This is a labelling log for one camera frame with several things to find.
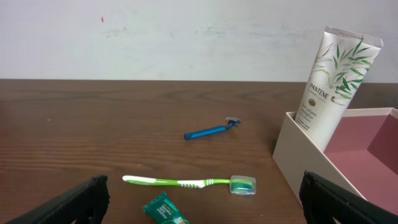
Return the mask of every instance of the table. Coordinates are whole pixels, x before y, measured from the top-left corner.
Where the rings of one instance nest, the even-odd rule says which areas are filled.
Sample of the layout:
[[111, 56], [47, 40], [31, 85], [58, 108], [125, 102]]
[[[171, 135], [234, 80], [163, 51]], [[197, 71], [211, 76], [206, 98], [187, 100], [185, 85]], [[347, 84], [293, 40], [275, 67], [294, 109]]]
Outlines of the table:
[[[305, 83], [0, 80], [0, 223], [97, 174], [111, 196], [103, 223], [153, 223], [142, 206], [161, 191], [192, 223], [305, 223], [272, 160], [286, 111]], [[398, 107], [398, 84], [364, 83], [351, 108]], [[186, 141], [183, 134], [242, 119]], [[257, 179], [257, 195], [149, 187], [123, 175]]]

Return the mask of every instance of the white box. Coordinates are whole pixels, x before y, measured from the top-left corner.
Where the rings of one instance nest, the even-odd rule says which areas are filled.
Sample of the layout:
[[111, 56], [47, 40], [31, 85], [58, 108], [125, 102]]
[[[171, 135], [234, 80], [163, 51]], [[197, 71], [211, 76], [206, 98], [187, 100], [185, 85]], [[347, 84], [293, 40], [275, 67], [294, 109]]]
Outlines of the white box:
[[[398, 118], [398, 111], [394, 108], [354, 109], [346, 110], [343, 117], [388, 115]], [[340, 172], [332, 161], [329, 160], [329, 158], [322, 153], [314, 145], [311, 139], [299, 128], [294, 121], [294, 117], [295, 112], [288, 112], [285, 114], [282, 129], [280, 130], [279, 138], [272, 157], [286, 178], [290, 188], [293, 190], [297, 200], [300, 201], [299, 191], [305, 170], [314, 172], [340, 187], [366, 199], [350, 182], [350, 180]], [[387, 210], [396, 213], [396, 208]]]

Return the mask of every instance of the open box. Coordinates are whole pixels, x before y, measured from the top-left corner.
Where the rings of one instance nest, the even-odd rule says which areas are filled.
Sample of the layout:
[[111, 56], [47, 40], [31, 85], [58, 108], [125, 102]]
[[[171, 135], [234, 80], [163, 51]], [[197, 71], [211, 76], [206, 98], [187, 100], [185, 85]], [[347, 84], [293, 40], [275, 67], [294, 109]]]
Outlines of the open box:
[[286, 113], [272, 157], [299, 201], [308, 170], [398, 215], [398, 110], [346, 110], [325, 153], [294, 117]]

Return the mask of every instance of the wall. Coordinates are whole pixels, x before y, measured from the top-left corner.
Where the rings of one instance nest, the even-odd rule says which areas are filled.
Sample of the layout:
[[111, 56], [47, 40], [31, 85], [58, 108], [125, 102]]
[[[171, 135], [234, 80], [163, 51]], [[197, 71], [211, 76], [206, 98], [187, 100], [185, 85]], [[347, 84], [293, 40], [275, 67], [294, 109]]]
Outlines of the wall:
[[366, 81], [397, 83], [397, 8], [395, 0], [2, 0], [0, 78], [305, 82], [331, 25], [382, 38]]

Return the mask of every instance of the white tube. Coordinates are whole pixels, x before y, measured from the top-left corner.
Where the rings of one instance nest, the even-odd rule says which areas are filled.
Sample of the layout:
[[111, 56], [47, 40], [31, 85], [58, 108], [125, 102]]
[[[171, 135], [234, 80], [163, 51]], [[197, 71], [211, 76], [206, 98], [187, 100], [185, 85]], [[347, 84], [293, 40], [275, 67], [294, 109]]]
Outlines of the white tube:
[[322, 152], [382, 46], [381, 39], [326, 27], [295, 117]]

